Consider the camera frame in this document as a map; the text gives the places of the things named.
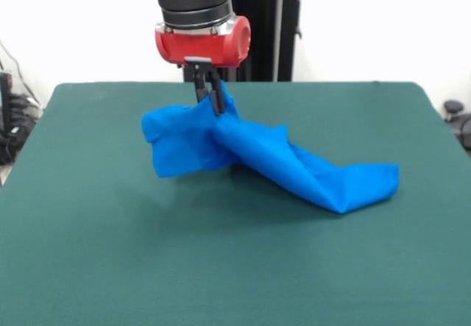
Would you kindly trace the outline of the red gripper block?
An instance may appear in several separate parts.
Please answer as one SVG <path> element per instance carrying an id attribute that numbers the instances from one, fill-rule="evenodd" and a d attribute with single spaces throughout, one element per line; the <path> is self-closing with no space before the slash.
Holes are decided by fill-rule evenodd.
<path id="1" fill-rule="evenodd" d="M 160 56 L 168 63 L 188 65 L 210 63 L 216 67 L 238 67 L 248 54 L 251 28 L 244 16 L 233 15 L 222 24 L 204 29 L 170 29 L 161 23 L 155 27 L 155 43 Z M 205 71 L 193 65 L 196 100 L 200 103 L 208 94 Z M 210 101 L 216 116 L 225 112 L 221 78 L 215 68 L 206 73 L 211 85 Z"/>

